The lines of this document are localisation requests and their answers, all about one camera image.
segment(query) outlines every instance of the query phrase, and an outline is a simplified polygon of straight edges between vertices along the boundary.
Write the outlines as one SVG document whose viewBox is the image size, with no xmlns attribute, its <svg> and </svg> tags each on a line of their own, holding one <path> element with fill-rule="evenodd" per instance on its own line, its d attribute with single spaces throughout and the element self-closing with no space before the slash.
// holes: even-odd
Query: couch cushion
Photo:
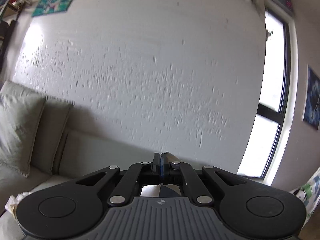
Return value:
<svg viewBox="0 0 320 240">
<path fill-rule="evenodd" d="M 4 83 L 0 93 L 14 96 L 39 94 L 10 81 Z M 51 174 L 54 156 L 71 108 L 72 103 L 47 96 L 36 134 L 31 164 L 48 174 Z"/>
<path fill-rule="evenodd" d="M 0 162 L 29 175 L 30 160 L 45 98 L 0 95 Z"/>
<path fill-rule="evenodd" d="M 151 150 L 70 130 L 59 174 L 76 178 L 111 165 L 126 170 L 134 163 L 152 162 L 153 154 Z"/>
<path fill-rule="evenodd" d="M 48 178 L 48 174 L 32 166 L 29 176 L 25 178 L 17 171 L 0 163 L 0 211 L 4 209 L 10 195 L 16 196 L 19 193 L 30 191 Z"/>
<path fill-rule="evenodd" d="M 47 181 L 41 183 L 37 187 L 35 187 L 32 192 L 52 187 L 58 185 L 60 183 L 66 182 L 70 180 L 69 178 L 53 175 Z M 24 238 L 23 232 L 19 227 L 18 223 L 14 219 L 14 217 L 6 211 L 0 217 L 0 239 L 5 240 L 22 240 Z"/>
<path fill-rule="evenodd" d="M 68 128 L 66 127 L 61 135 L 61 139 L 60 139 L 60 142 L 59 142 L 59 145 L 57 148 L 57 152 L 56 152 L 56 155 L 54 156 L 53 166 L 52 166 L 52 173 L 53 174 L 59 173 L 60 162 L 61 162 L 64 147 L 66 145 L 67 137 L 68 137 Z"/>
</svg>

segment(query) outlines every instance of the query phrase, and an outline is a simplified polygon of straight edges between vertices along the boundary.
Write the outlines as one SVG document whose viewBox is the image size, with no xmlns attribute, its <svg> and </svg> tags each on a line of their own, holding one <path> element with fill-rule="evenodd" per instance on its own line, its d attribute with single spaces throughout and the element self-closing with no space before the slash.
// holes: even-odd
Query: window frame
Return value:
<svg viewBox="0 0 320 240">
<path fill-rule="evenodd" d="M 272 120 L 278 123 L 278 129 L 275 135 L 275 139 L 273 141 L 273 145 L 270 150 L 270 154 L 268 160 L 263 169 L 262 175 L 260 177 L 251 177 L 246 176 L 248 178 L 253 179 L 265 179 L 268 169 L 271 165 L 272 159 L 276 153 L 276 149 L 279 143 L 279 139 L 281 136 L 281 131 L 284 125 L 285 113 L 287 110 L 288 98 L 289 98 L 289 88 L 290 88 L 290 70 L 291 70 L 291 45 L 290 45 L 290 32 L 289 32 L 289 24 L 285 20 L 283 20 L 278 14 L 276 14 L 272 9 L 266 7 L 266 12 L 270 13 L 273 17 L 275 17 L 278 21 L 283 24 L 284 27 L 284 75 L 283 75 L 283 83 L 282 83 L 282 92 L 281 92 L 281 100 L 279 106 L 279 112 L 259 103 L 257 114 Z"/>
</svg>

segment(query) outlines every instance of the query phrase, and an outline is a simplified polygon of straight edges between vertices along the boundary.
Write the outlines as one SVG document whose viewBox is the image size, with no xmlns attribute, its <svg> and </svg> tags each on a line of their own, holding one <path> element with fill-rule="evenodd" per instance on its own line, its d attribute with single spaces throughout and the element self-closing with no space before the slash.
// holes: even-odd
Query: bright window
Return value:
<svg viewBox="0 0 320 240">
<path fill-rule="evenodd" d="M 288 24 L 266 11 L 266 57 L 257 115 L 238 174 L 264 178 L 276 151 L 284 122 L 289 80 Z"/>
</svg>

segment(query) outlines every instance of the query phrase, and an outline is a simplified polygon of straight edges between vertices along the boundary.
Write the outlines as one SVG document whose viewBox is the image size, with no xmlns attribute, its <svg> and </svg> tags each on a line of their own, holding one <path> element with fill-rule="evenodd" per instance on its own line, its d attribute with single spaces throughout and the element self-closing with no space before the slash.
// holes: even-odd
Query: beige couch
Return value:
<svg viewBox="0 0 320 240">
<path fill-rule="evenodd" d="M 29 90 L 20 85 L 6 82 L 0 93 L 9 94 L 12 92 L 17 93 L 17 91 L 21 93 L 21 90 L 23 90 L 24 93 L 26 91 L 29 92 Z M 59 109 L 57 110 L 60 111 L 60 114 L 63 113 L 62 106 L 59 106 Z M 48 119 L 45 122 L 42 121 L 42 124 L 45 123 L 46 126 L 48 126 L 47 124 L 49 124 L 50 121 L 52 122 L 52 118 L 55 118 L 54 123 L 51 123 L 49 126 L 53 127 L 59 123 L 57 115 L 54 115 L 51 118 L 42 116 L 41 119 L 42 118 Z M 51 143 L 52 145 L 41 153 L 43 159 L 47 159 L 45 158 L 46 155 L 51 155 L 52 148 L 54 148 L 54 160 L 51 172 L 48 172 L 48 170 L 45 171 L 45 167 L 43 168 L 39 165 L 39 160 L 35 161 L 33 159 L 36 157 L 39 158 L 39 156 L 34 155 L 34 152 L 32 153 L 31 158 L 30 174 L 27 178 L 0 163 L 1 240 L 20 240 L 24 237 L 13 216 L 8 211 L 4 210 L 5 203 L 10 195 L 16 196 L 18 193 L 26 191 L 41 190 L 110 165 L 117 165 L 121 170 L 126 170 L 133 163 L 143 161 L 152 162 L 153 151 L 140 149 L 113 140 L 97 138 L 75 130 L 70 130 L 64 126 L 65 123 L 63 124 L 63 133 L 62 135 L 59 135 L 58 146 L 55 147 L 55 144 Z M 45 129 L 41 131 L 41 135 L 39 136 L 42 136 L 42 139 L 45 140 L 45 138 L 43 138 L 43 133 L 45 133 L 44 130 Z M 35 141 L 34 149 L 37 148 L 39 150 L 41 145 L 36 145 L 36 143 L 37 140 Z M 47 142 L 42 146 L 47 147 L 48 144 L 50 143 Z"/>
</svg>

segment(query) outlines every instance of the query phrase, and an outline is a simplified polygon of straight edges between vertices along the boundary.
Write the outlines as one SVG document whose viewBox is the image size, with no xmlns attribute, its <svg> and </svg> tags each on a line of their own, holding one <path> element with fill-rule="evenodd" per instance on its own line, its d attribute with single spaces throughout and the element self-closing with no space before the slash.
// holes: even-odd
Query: throw pillow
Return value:
<svg viewBox="0 0 320 240">
<path fill-rule="evenodd" d="M 13 96 L 43 95 L 47 97 L 36 134 L 31 165 L 47 174 L 52 174 L 57 148 L 73 104 L 67 100 L 40 94 L 10 81 L 4 83 L 0 93 Z"/>
<path fill-rule="evenodd" d="M 0 162 L 27 177 L 45 97 L 0 94 Z"/>
</svg>

